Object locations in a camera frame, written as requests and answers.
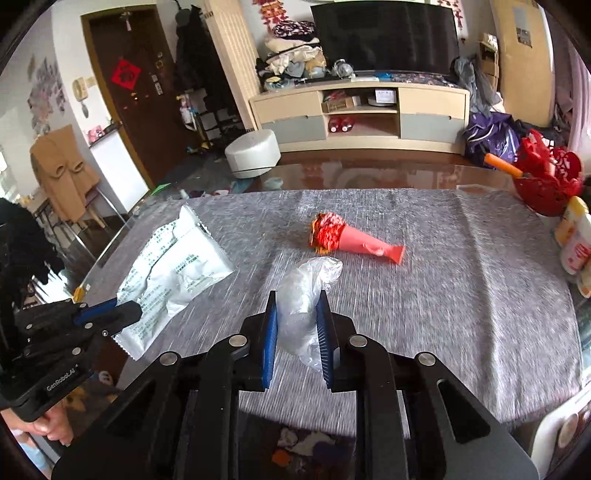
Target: red ice cream cone toy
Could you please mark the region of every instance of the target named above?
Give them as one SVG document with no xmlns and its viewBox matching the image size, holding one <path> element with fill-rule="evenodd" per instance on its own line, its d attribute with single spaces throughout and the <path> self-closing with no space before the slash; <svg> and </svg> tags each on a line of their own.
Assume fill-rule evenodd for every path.
<svg viewBox="0 0 591 480">
<path fill-rule="evenodd" d="M 388 245 L 367 233 L 346 224 L 333 212 L 319 213 L 312 222 L 310 246 L 319 254 L 342 250 L 354 254 L 388 257 L 398 265 L 404 254 L 403 245 Z"/>
</svg>

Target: gray tablecloth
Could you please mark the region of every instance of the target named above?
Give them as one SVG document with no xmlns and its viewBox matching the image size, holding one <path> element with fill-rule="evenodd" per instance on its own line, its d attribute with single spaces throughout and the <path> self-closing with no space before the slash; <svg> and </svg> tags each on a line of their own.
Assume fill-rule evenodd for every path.
<svg viewBox="0 0 591 480">
<path fill-rule="evenodd" d="M 236 272 L 178 314 L 128 378 L 161 352 L 208 350 L 263 311 L 283 274 L 314 256 L 309 224 L 332 210 L 351 225 L 407 247 L 402 265 L 336 252 L 342 276 L 334 312 L 387 350 L 434 352 L 498 420 L 519 424 L 581 387 L 573 303 L 558 249 L 535 214 L 506 193 L 455 190 L 266 192 L 189 200 L 228 252 Z M 112 297 L 153 230 L 181 202 L 157 206 L 133 227 L 92 283 L 90 304 Z M 353 394 L 330 394 L 322 375 L 278 352 L 266 394 L 243 393 L 245 411 L 296 427 L 355 434 Z"/>
</svg>

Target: tv cabinet drawer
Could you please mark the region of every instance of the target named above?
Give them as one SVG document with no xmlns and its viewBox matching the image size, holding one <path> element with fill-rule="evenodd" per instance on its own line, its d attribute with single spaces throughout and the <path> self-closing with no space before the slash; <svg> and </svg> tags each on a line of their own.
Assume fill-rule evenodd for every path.
<svg viewBox="0 0 591 480">
<path fill-rule="evenodd" d="M 422 88 L 399 88 L 398 109 L 400 113 L 432 113 L 463 119 L 466 115 L 466 95 L 460 92 L 429 90 Z"/>
<path fill-rule="evenodd" d="M 400 138 L 404 140 L 456 143 L 463 131 L 464 120 L 449 115 L 400 114 Z"/>
<path fill-rule="evenodd" d="M 326 126 L 324 117 L 298 116 L 283 120 L 275 120 L 262 124 L 263 128 L 273 130 L 277 143 L 312 142 L 326 140 Z"/>
<path fill-rule="evenodd" d="M 321 92 L 293 93 L 258 100 L 254 103 L 254 108 L 261 125 L 282 118 L 322 115 L 321 95 Z"/>
</svg>

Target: tv stand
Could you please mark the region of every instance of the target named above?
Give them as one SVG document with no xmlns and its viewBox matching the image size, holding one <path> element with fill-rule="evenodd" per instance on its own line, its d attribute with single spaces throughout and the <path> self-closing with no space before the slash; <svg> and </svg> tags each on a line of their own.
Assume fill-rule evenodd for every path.
<svg viewBox="0 0 591 480">
<path fill-rule="evenodd" d="M 376 88 L 395 89 L 391 107 L 359 105 L 325 113 L 322 101 L 331 90 L 366 96 Z M 339 148 L 390 148 L 463 153 L 462 132 L 468 125 L 470 93 L 422 83 L 330 80 L 266 92 L 250 99 L 257 129 L 271 129 L 282 152 Z M 349 132 L 331 133 L 333 115 L 351 115 Z"/>
</svg>

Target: beige coat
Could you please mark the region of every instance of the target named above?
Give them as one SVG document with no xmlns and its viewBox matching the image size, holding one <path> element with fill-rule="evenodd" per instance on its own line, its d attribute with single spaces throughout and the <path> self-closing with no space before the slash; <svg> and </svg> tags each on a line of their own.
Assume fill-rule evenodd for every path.
<svg viewBox="0 0 591 480">
<path fill-rule="evenodd" d="M 82 158 L 72 126 L 39 137 L 31 147 L 31 165 L 59 217 L 80 220 L 86 212 L 86 194 L 100 178 Z"/>
</svg>

